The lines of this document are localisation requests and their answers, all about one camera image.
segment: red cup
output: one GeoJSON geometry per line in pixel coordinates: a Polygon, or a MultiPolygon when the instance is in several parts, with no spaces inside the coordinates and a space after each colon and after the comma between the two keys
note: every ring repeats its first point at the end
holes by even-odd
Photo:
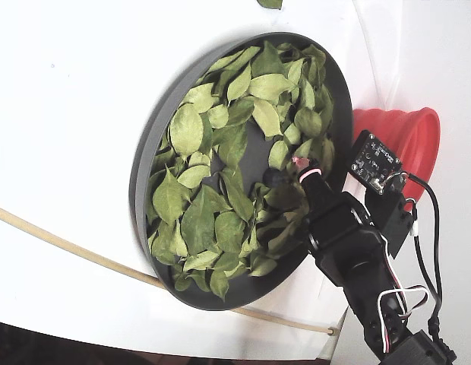
{"type": "MultiPolygon", "coordinates": [[[[440,119],[430,108],[406,113],[401,110],[354,110],[354,141],[364,129],[376,135],[403,162],[403,170],[429,181],[440,146],[440,119]]],[[[408,180],[403,194],[421,198],[424,189],[408,180]]]]}

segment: dark gray tray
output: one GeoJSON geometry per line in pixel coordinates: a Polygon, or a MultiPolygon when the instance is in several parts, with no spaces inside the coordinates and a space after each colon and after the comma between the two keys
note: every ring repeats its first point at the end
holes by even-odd
{"type": "MultiPolygon", "coordinates": [[[[150,260],[156,275],[163,282],[171,294],[182,302],[205,310],[225,310],[239,306],[244,306],[265,294],[272,291],[283,280],[285,280],[303,261],[308,254],[304,246],[300,246],[290,254],[282,257],[278,261],[278,266],[266,276],[253,278],[241,275],[232,279],[229,284],[229,291],[226,301],[212,293],[205,293],[198,289],[194,283],[186,291],[175,290],[171,279],[170,268],[158,262],[151,254],[147,244],[146,219],[144,196],[146,194],[147,180],[149,178],[151,164],[154,159],[161,136],[165,131],[172,115],[182,101],[191,86],[202,76],[203,73],[219,58],[231,53],[238,48],[262,45],[263,40],[268,40],[275,45],[289,42],[296,46],[308,46],[313,43],[316,47],[327,54],[327,77],[325,85],[329,89],[335,107],[333,109],[333,123],[330,128],[333,142],[335,144],[336,160],[332,173],[327,181],[335,191],[340,191],[346,178],[344,167],[345,156],[352,144],[352,104],[350,101],[349,89],[342,75],[341,70],[331,55],[319,44],[305,36],[294,33],[267,33],[255,36],[248,40],[228,43],[202,56],[191,67],[189,67],[170,89],[164,94],[157,107],[151,114],[141,140],[136,151],[134,164],[131,171],[131,181],[129,186],[129,201],[131,206],[131,216],[134,221],[136,234],[139,242],[150,260]]],[[[262,181],[262,175],[267,169],[267,157],[272,141],[265,141],[264,136],[257,128],[248,128],[248,148],[242,158],[240,167],[244,176],[244,186],[246,192],[251,188],[254,181],[262,181]]]]}

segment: green leaf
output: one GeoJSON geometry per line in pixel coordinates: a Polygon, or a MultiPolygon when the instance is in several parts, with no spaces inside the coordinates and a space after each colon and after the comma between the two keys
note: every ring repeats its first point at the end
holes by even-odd
{"type": "Polygon", "coordinates": [[[249,84],[248,91],[250,95],[276,104],[282,92],[293,88],[293,84],[284,75],[268,74],[253,78],[249,84]]]}
{"type": "Polygon", "coordinates": [[[210,168],[207,165],[198,165],[185,170],[179,177],[178,182],[189,189],[200,185],[204,177],[210,176],[210,168]]]}
{"type": "Polygon", "coordinates": [[[267,243],[268,252],[271,254],[277,254],[284,247],[289,237],[295,233],[296,228],[298,228],[298,224],[296,224],[296,222],[288,224],[283,232],[267,243]]]}
{"type": "Polygon", "coordinates": [[[229,281],[223,271],[214,271],[210,277],[210,289],[223,301],[226,300],[226,294],[229,290],[229,281]]]}
{"type": "Polygon", "coordinates": [[[276,49],[278,50],[278,53],[281,54],[283,52],[287,52],[289,51],[290,49],[293,49],[293,45],[291,43],[281,43],[279,44],[278,46],[276,46],[276,49]]]}
{"type": "Polygon", "coordinates": [[[288,155],[288,146],[284,141],[276,141],[273,144],[269,152],[269,167],[274,169],[282,170],[287,161],[286,156],[288,155]]]}
{"type": "Polygon", "coordinates": [[[147,245],[150,247],[150,252],[151,252],[151,255],[154,256],[154,253],[153,253],[153,242],[154,240],[156,239],[156,235],[158,234],[158,229],[156,229],[152,234],[151,236],[149,236],[147,238],[147,245]]]}
{"type": "Polygon", "coordinates": [[[172,276],[174,278],[177,278],[179,275],[183,273],[183,266],[181,266],[180,264],[172,265],[171,269],[172,269],[172,276]]]}
{"type": "Polygon", "coordinates": [[[319,79],[318,79],[318,66],[317,66],[317,61],[315,59],[315,57],[311,57],[310,58],[310,65],[305,68],[305,74],[306,74],[306,77],[309,81],[309,83],[312,85],[312,86],[317,86],[318,85],[318,82],[319,82],[319,79]]]}
{"type": "Polygon", "coordinates": [[[183,265],[183,271],[187,272],[193,269],[205,270],[206,268],[210,268],[218,257],[219,254],[212,251],[203,251],[197,255],[189,256],[183,265]]]}
{"type": "Polygon", "coordinates": [[[254,111],[254,102],[248,98],[237,100],[229,107],[227,127],[245,124],[254,111]]]}
{"type": "Polygon", "coordinates": [[[226,67],[229,63],[233,62],[237,59],[244,51],[238,51],[233,55],[228,55],[218,59],[211,67],[207,70],[206,74],[210,74],[211,72],[221,70],[222,68],[226,67]]]}
{"type": "Polygon", "coordinates": [[[325,55],[325,52],[320,51],[313,44],[311,44],[308,48],[303,49],[302,53],[306,56],[313,56],[315,58],[316,63],[317,63],[318,69],[320,69],[324,66],[325,61],[327,59],[327,56],[325,55]]]}
{"type": "Polygon", "coordinates": [[[252,229],[255,227],[256,225],[256,220],[255,220],[255,216],[253,215],[253,217],[249,220],[248,224],[244,227],[244,235],[242,236],[242,245],[244,245],[244,242],[246,242],[247,240],[249,240],[249,238],[251,238],[251,232],[252,232],[252,229]]]}
{"type": "Polygon", "coordinates": [[[284,104],[291,100],[291,93],[289,91],[284,91],[280,94],[278,98],[278,104],[284,104]]]}
{"type": "Polygon", "coordinates": [[[191,201],[191,202],[196,198],[196,196],[197,196],[197,194],[198,194],[198,188],[199,188],[199,187],[200,187],[200,186],[196,186],[196,187],[194,187],[193,189],[190,189],[190,201],[191,201]]]}
{"type": "Polygon", "coordinates": [[[258,240],[263,240],[266,236],[266,233],[271,232],[272,230],[281,230],[286,228],[288,222],[284,218],[277,219],[268,224],[265,224],[263,227],[257,227],[256,235],[258,240]]]}
{"type": "Polygon", "coordinates": [[[321,158],[321,169],[324,171],[324,175],[328,176],[332,170],[333,161],[335,160],[335,147],[333,142],[325,138],[322,143],[322,158],[321,158]]]}
{"type": "Polygon", "coordinates": [[[247,145],[248,133],[246,130],[246,124],[241,124],[234,127],[232,139],[222,143],[219,146],[217,154],[225,165],[236,169],[239,166],[239,161],[242,156],[244,156],[247,145]]]}
{"type": "Polygon", "coordinates": [[[156,156],[153,160],[153,167],[151,168],[151,173],[164,171],[165,165],[172,166],[175,156],[175,150],[173,150],[171,147],[169,148],[169,150],[163,152],[162,154],[156,153],[156,156]]]}
{"type": "Polygon", "coordinates": [[[280,129],[280,116],[274,107],[266,100],[254,98],[254,112],[252,116],[263,131],[264,135],[269,138],[275,135],[282,135],[280,129]]]}
{"type": "Polygon", "coordinates": [[[286,213],[283,213],[283,216],[285,217],[286,221],[288,221],[289,223],[293,222],[297,226],[299,226],[303,217],[307,215],[308,212],[309,212],[308,201],[306,199],[303,199],[302,203],[300,204],[299,207],[297,207],[297,209],[295,209],[294,211],[287,211],[286,213]]]}
{"type": "Polygon", "coordinates": [[[152,224],[148,224],[147,227],[146,227],[146,235],[148,236],[148,240],[149,240],[149,237],[153,234],[153,233],[156,233],[158,231],[158,227],[160,226],[161,222],[163,222],[161,220],[160,217],[157,217],[154,219],[153,223],[152,224]]]}
{"type": "Polygon", "coordinates": [[[169,252],[169,235],[172,228],[165,222],[161,222],[158,228],[158,236],[154,233],[148,240],[151,241],[151,255],[164,265],[176,264],[175,256],[169,252]]]}
{"type": "Polygon", "coordinates": [[[191,274],[188,277],[192,278],[193,281],[196,283],[196,285],[202,291],[204,291],[206,293],[210,292],[210,288],[207,284],[207,272],[206,271],[194,270],[194,271],[191,272],[191,274]]]}
{"type": "Polygon", "coordinates": [[[169,125],[169,136],[177,154],[189,156],[201,145],[204,123],[192,104],[179,107],[169,125]]]}
{"type": "Polygon", "coordinates": [[[227,276],[227,279],[230,280],[244,274],[247,270],[248,269],[245,267],[244,263],[239,262],[236,268],[233,270],[224,271],[223,273],[227,276]]]}
{"type": "Polygon", "coordinates": [[[215,148],[216,146],[229,141],[232,138],[233,133],[237,127],[238,125],[236,127],[226,126],[221,129],[214,129],[212,138],[212,148],[215,148]]]}
{"type": "Polygon", "coordinates": [[[186,275],[179,275],[175,280],[175,289],[177,291],[185,291],[190,287],[191,279],[186,275]]]}
{"type": "Polygon", "coordinates": [[[283,4],[283,0],[258,0],[258,3],[259,3],[263,8],[281,10],[281,6],[282,6],[282,4],[283,4]]]}
{"type": "Polygon", "coordinates": [[[248,89],[251,82],[251,64],[248,64],[244,71],[230,83],[227,89],[227,100],[240,98],[248,89]]]}
{"type": "Polygon", "coordinates": [[[261,209],[257,214],[256,214],[256,223],[266,223],[274,218],[274,213],[271,213],[270,211],[265,211],[264,209],[261,209]]]}
{"type": "Polygon", "coordinates": [[[215,252],[219,255],[222,255],[222,249],[217,245],[217,242],[215,242],[215,238],[212,239],[212,242],[210,242],[210,245],[207,247],[207,250],[215,252]]]}
{"type": "Polygon", "coordinates": [[[267,74],[283,74],[284,67],[278,51],[271,42],[264,41],[263,52],[254,59],[251,67],[252,77],[267,74]]]}
{"type": "Polygon", "coordinates": [[[288,115],[289,108],[292,106],[291,102],[288,100],[284,104],[279,104],[276,106],[276,111],[280,117],[280,122],[283,122],[288,115]]]}
{"type": "Polygon", "coordinates": [[[245,49],[244,52],[240,55],[240,57],[238,57],[234,62],[230,63],[230,65],[227,65],[226,70],[239,71],[249,61],[251,61],[252,58],[256,56],[260,50],[260,47],[250,46],[249,48],[245,49]]]}
{"type": "Polygon", "coordinates": [[[213,88],[213,95],[223,97],[226,93],[227,85],[237,75],[237,71],[225,70],[220,74],[219,82],[213,88]]]}
{"type": "Polygon", "coordinates": [[[291,45],[286,51],[280,52],[280,57],[283,62],[288,62],[288,61],[297,61],[299,59],[303,59],[305,55],[303,55],[302,51],[300,51],[298,48],[294,47],[291,45]]]}
{"type": "Polygon", "coordinates": [[[239,254],[244,235],[244,221],[233,211],[221,213],[215,220],[217,245],[225,252],[239,254]]]}
{"type": "Polygon", "coordinates": [[[260,247],[261,246],[259,245],[258,237],[256,234],[256,227],[252,227],[251,237],[249,241],[245,241],[242,244],[242,250],[241,253],[239,253],[239,258],[249,256],[252,252],[258,250],[260,247]]]}
{"type": "Polygon", "coordinates": [[[244,190],[242,171],[239,169],[239,167],[236,167],[235,169],[231,167],[224,167],[223,173],[225,173],[235,184],[237,184],[241,190],[244,190]]]}
{"type": "Polygon", "coordinates": [[[288,174],[291,180],[294,180],[294,181],[297,180],[298,169],[291,160],[289,160],[289,162],[286,164],[286,173],[288,174]]]}
{"type": "Polygon", "coordinates": [[[272,272],[277,266],[276,261],[262,255],[257,256],[252,263],[252,271],[249,276],[265,276],[272,272]]]}
{"type": "Polygon", "coordinates": [[[212,128],[215,129],[222,128],[229,120],[229,111],[227,110],[227,106],[223,104],[214,106],[207,112],[207,115],[212,128]]]}
{"type": "Polygon", "coordinates": [[[308,139],[296,149],[293,156],[321,160],[321,142],[321,138],[308,139]]]}
{"type": "Polygon", "coordinates": [[[190,190],[180,184],[166,169],[163,182],[153,194],[153,206],[158,215],[167,223],[172,223],[183,213],[185,202],[190,199],[190,190]]]}
{"type": "Polygon", "coordinates": [[[322,86],[327,77],[327,69],[322,67],[318,70],[318,86],[322,86]]]}
{"type": "Polygon", "coordinates": [[[285,78],[288,78],[288,73],[289,73],[289,70],[291,69],[291,66],[293,66],[293,64],[295,63],[295,61],[289,61],[287,63],[283,63],[283,67],[284,67],[284,76],[285,78]]]}
{"type": "Polygon", "coordinates": [[[201,115],[202,124],[204,126],[204,133],[202,135],[202,142],[198,150],[202,154],[210,154],[212,151],[212,138],[213,138],[213,131],[212,126],[210,125],[210,121],[208,120],[207,113],[201,115]]]}
{"type": "Polygon", "coordinates": [[[294,61],[288,70],[288,80],[292,82],[294,87],[298,86],[299,79],[302,76],[303,61],[305,61],[305,59],[294,61]]]}
{"type": "Polygon", "coordinates": [[[299,87],[295,87],[293,90],[291,90],[291,102],[293,104],[296,104],[299,98],[299,87]]]}
{"type": "Polygon", "coordinates": [[[211,160],[206,154],[202,154],[199,151],[194,152],[190,156],[190,160],[188,161],[188,167],[205,165],[210,167],[211,160]]]}
{"type": "Polygon", "coordinates": [[[296,128],[296,125],[291,123],[289,127],[284,131],[284,136],[288,139],[291,144],[298,144],[302,139],[302,133],[296,128]]]}
{"type": "Polygon", "coordinates": [[[158,171],[147,180],[146,196],[144,197],[144,207],[146,208],[146,218],[149,225],[158,218],[158,214],[153,206],[154,189],[163,181],[164,171],[158,171]]]}
{"type": "Polygon", "coordinates": [[[259,212],[264,207],[264,196],[270,191],[270,188],[261,182],[255,183],[251,191],[251,200],[254,202],[254,217],[258,219],[259,212]]]}
{"type": "Polygon", "coordinates": [[[286,118],[284,119],[284,121],[281,123],[281,132],[285,132],[285,131],[288,129],[288,127],[289,127],[290,125],[292,125],[292,124],[293,124],[293,121],[292,121],[292,119],[290,118],[290,116],[289,116],[289,115],[286,116],[286,118]]]}
{"type": "Polygon", "coordinates": [[[308,137],[317,137],[321,132],[320,114],[308,108],[301,108],[296,112],[295,125],[308,137]]]}
{"type": "Polygon", "coordinates": [[[163,133],[163,135],[161,136],[161,142],[160,142],[160,146],[158,147],[158,151],[162,151],[168,146],[169,146],[168,137],[166,136],[166,133],[163,133]]]}
{"type": "Polygon", "coordinates": [[[186,157],[177,157],[173,167],[170,167],[169,170],[172,172],[173,176],[177,178],[182,174],[183,171],[187,170],[186,157]]]}
{"type": "Polygon", "coordinates": [[[234,181],[233,178],[228,176],[223,171],[220,173],[222,176],[224,185],[227,190],[227,197],[229,198],[229,203],[234,208],[234,211],[237,215],[242,218],[244,221],[249,222],[254,214],[254,207],[252,206],[251,201],[245,195],[244,191],[240,189],[238,183],[234,181]]]}
{"type": "Polygon", "coordinates": [[[169,251],[173,255],[181,257],[186,257],[188,255],[187,245],[182,238],[182,233],[180,231],[180,222],[178,220],[176,220],[175,229],[173,230],[169,241],[169,251]]]}
{"type": "Polygon", "coordinates": [[[202,85],[202,84],[206,84],[208,81],[209,81],[209,78],[211,78],[213,74],[203,74],[202,76],[200,76],[196,82],[192,85],[193,87],[195,86],[198,86],[198,85],[202,85]]]}
{"type": "Polygon", "coordinates": [[[230,271],[239,266],[239,254],[232,252],[223,253],[213,266],[216,271],[230,271]]]}
{"type": "Polygon", "coordinates": [[[282,211],[297,208],[300,206],[302,198],[301,192],[291,184],[279,185],[264,196],[264,200],[269,206],[282,211]]]}
{"type": "Polygon", "coordinates": [[[213,104],[212,89],[213,82],[193,87],[187,92],[182,103],[191,103],[197,113],[205,113],[213,104]]]}
{"type": "Polygon", "coordinates": [[[212,204],[206,197],[207,186],[202,184],[193,203],[182,218],[182,236],[190,255],[207,249],[213,241],[214,218],[212,204]]]}
{"type": "Polygon", "coordinates": [[[306,78],[302,78],[301,86],[300,108],[313,110],[315,107],[315,93],[313,92],[313,87],[306,78]]]}
{"type": "Polygon", "coordinates": [[[330,126],[333,115],[333,100],[328,92],[328,89],[325,86],[321,87],[322,89],[322,98],[325,103],[325,108],[320,112],[321,117],[321,130],[327,131],[330,126]]]}
{"type": "Polygon", "coordinates": [[[205,195],[206,195],[206,200],[210,202],[210,205],[212,207],[212,211],[214,213],[221,213],[224,211],[231,211],[232,207],[227,204],[225,198],[223,195],[219,194],[216,192],[214,189],[212,189],[210,186],[206,186],[205,188],[205,195]]]}
{"type": "Polygon", "coordinates": [[[319,88],[314,88],[314,93],[315,93],[315,109],[317,111],[321,111],[323,108],[325,108],[325,100],[324,100],[324,89],[326,90],[327,88],[325,85],[319,88]]]}
{"type": "Polygon", "coordinates": [[[252,252],[248,260],[248,269],[251,270],[252,264],[254,264],[254,259],[261,254],[259,252],[252,252]]]}
{"type": "Polygon", "coordinates": [[[275,253],[267,252],[266,256],[270,259],[280,259],[284,255],[287,255],[291,251],[293,251],[296,247],[301,246],[302,241],[297,239],[295,236],[289,236],[288,239],[285,241],[284,245],[275,253]]]}

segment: dark floor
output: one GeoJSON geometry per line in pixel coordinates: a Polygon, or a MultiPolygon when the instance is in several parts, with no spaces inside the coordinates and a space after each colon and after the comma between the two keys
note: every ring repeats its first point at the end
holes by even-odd
{"type": "Polygon", "coordinates": [[[258,361],[183,357],[107,348],[0,323],[0,365],[328,365],[326,360],[258,361]]]}

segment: circuit board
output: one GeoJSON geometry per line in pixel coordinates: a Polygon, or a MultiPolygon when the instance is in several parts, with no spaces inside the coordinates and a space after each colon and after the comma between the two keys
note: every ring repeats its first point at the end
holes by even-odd
{"type": "Polygon", "coordinates": [[[390,174],[401,171],[401,161],[379,139],[364,130],[361,132],[347,160],[347,168],[362,185],[384,194],[384,181],[390,174]]]}

